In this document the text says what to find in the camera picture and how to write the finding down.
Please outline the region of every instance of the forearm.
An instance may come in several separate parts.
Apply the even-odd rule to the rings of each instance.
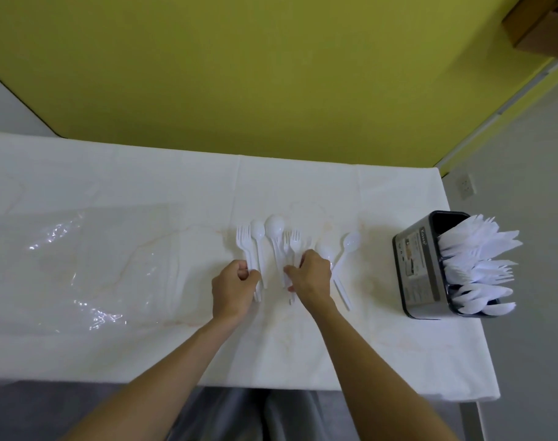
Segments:
[[[361,440],[456,440],[428,402],[387,365],[335,306],[312,315]]]
[[[162,440],[234,327],[211,320],[171,354],[124,386],[64,438]]]

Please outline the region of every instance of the gray pants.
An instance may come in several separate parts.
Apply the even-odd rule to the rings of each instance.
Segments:
[[[322,402],[307,390],[205,387],[191,394],[167,441],[333,441],[335,425],[336,438],[358,439],[341,393]]]

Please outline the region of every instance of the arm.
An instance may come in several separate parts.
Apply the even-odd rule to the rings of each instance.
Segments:
[[[163,440],[222,344],[246,316],[261,275],[234,260],[212,280],[213,318],[100,404],[63,441]]]
[[[301,303],[318,324],[361,440],[457,441],[428,402],[363,340],[330,297],[330,262],[307,251],[286,266]]]

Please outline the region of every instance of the spoon handle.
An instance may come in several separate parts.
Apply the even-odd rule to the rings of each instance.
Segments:
[[[285,276],[283,275],[283,268],[281,266],[281,259],[283,259],[283,257],[281,256],[281,253],[279,252],[279,244],[275,240],[275,238],[271,239],[271,243],[273,244],[273,252],[275,252],[275,264],[277,265],[277,272],[279,274],[279,278],[281,279],[281,285],[284,288],[285,287]]]
[[[258,269],[261,273],[261,282],[262,282],[262,287],[264,289],[267,289],[267,284],[265,282],[265,273],[264,273],[264,268],[263,265],[265,264],[265,260],[262,258],[262,250],[261,250],[261,241],[262,240],[254,240],[255,244],[257,245],[257,257],[258,257]]]
[[[334,274],[334,271],[332,273],[332,280],[334,280],[334,284],[336,285],[336,289],[338,289],[338,293],[340,294],[340,298],[344,302],[344,306],[347,307],[347,311],[350,311],[353,308],[353,305],[351,304],[351,301],[349,299],[349,295],[347,294],[346,289],[344,289],[344,285],[340,281],[340,278],[338,278],[338,276],[336,274]]]
[[[332,268],[332,272],[333,273],[337,273],[338,272],[338,267],[342,265],[342,261],[343,259],[347,256],[346,251],[342,252],[342,255],[340,256],[340,258],[338,259],[338,261],[336,262],[336,264],[334,264],[334,267]]]

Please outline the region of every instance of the hand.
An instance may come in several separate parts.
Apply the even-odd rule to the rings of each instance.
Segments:
[[[335,307],[330,297],[330,262],[312,249],[305,251],[301,267],[286,266],[283,271],[291,279],[291,292],[297,292],[301,303],[313,315],[326,307]]]
[[[260,279],[258,270],[248,273],[244,260],[234,260],[224,267],[211,281],[214,320],[238,326],[246,316]]]

